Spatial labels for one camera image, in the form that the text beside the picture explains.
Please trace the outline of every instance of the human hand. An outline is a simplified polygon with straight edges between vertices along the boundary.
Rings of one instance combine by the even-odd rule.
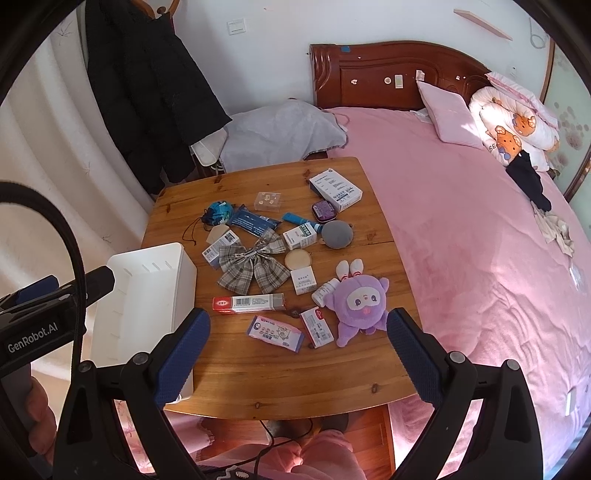
[[[35,377],[31,377],[33,385],[25,407],[27,413],[35,421],[34,427],[29,432],[29,443],[33,450],[44,455],[47,462],[53,465],[53,453],[56,443],[56,416],[49,408],[47,393]]]

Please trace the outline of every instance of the purple plush toy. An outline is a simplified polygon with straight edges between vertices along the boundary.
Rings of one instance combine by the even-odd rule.
[[[363,262],[357,258],[349,263],[343,260],[336,267],[340,285],[329,293],[326,306],[339,318],[338,346],[345,346],[360,330],[367,335],[386,329],[386,292],[389,281],[363,275]]]

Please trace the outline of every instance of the red and white box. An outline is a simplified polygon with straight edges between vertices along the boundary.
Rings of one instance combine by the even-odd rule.
[[[285,310],[283,293],[244,297],[214,297],[213,299],[213,311],[217,313],[255,313],[271,310]]]
[[[300,317],[308,329],[308,333],[310,334],[310,338],[312,338],[315,348],[321,347],[335,340],[335,337],[333,337],[332,332],[318,307],[300,313]]]

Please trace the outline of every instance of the gray round pouch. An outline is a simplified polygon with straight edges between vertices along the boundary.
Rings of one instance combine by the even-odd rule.
[[[353,229],[342,220],[331,220],[322,227],[322,240],[327,247],[345,248],[353,241]]]

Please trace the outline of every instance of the purple case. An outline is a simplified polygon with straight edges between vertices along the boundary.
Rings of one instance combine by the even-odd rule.
[[[326,200],[321,200],[312,205],[312,213],[319,223],[326,223],[336,218],[337,211]]]

